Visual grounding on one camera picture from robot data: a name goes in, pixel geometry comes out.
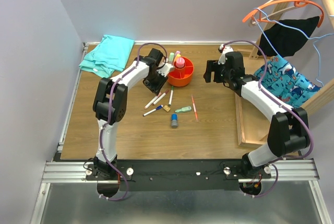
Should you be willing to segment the pink cap white marker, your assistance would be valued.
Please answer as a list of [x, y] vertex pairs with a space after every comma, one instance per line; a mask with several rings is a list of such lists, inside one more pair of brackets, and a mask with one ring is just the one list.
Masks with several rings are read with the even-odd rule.
[[144, 107], [144, 109], [148, 109], [161, 95], [161, 92], [158, 95], [154, 96]]

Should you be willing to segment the orange round organizer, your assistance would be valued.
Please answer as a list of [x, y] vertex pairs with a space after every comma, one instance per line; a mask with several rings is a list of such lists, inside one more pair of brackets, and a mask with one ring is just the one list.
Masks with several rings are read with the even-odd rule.
[[191, 82], [193, 77], [194, 73], [193, 62], [186, 57], [183, 58], [185, 59], [185, 67], [179, 69], [174, 66], [174, 71], [168, 74], [168, 83], [174, 87], [187, 86]]

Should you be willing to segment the green highlighter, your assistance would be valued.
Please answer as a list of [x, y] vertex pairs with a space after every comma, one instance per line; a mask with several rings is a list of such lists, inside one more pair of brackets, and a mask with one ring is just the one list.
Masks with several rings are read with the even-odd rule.
[[169, 61], [168, 61], [170, 64], [173, 63], [174, 57], [175, 57], [175, 54], [173, 52], [171, 52], [170, 55], [169, 55]]

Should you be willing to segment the pink glue bottle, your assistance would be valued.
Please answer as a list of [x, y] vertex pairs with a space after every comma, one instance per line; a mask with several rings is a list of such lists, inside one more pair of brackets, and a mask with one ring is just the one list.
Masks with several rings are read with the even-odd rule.
[[179, 69], [182, 69], [185, 67], [185, 59], [183, 57], [178, 57], [176, 60], [175, 60], [175, 63], [174, 63], [174, 66], [176, 68], [179, 68]]

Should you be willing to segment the pink yellow highlighter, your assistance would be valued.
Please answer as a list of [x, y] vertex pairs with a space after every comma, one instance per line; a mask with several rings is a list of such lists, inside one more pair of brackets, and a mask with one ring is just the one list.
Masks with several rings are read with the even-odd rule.
[[181, 64], [183, 62], [181, 55], [178, 55], [177, 57], [175, 57], [174, 62]]

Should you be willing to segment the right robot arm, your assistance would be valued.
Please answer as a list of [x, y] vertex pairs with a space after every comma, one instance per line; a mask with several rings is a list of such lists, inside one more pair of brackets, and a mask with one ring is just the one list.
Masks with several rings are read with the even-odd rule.
[[247, 75], [240, 52], [222, 53], [218, 60], [208, 60], [204, 79], [230, 88], [270, 121], [267, 142], [242, 156], [240, 172], [244, 177], [252, 178], [264, 165], [311, 147], [307, 112], [283, 103], [256, 77]]

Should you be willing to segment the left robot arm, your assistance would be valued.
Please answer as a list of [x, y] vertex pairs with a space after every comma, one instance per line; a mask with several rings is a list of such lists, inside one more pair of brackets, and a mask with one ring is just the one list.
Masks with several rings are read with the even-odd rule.
[[153, 48], [147, 56], [138, 55], [129, 68], [119, 75], [99, 81], [93, 102], [99, 127], [99, 144], [93, 164], [103, 179], [109, 180], [117, 173], [117, 128], [126, 113], [128, 92], [141, 81], [157, 96], [172, 69], [165, 54]]

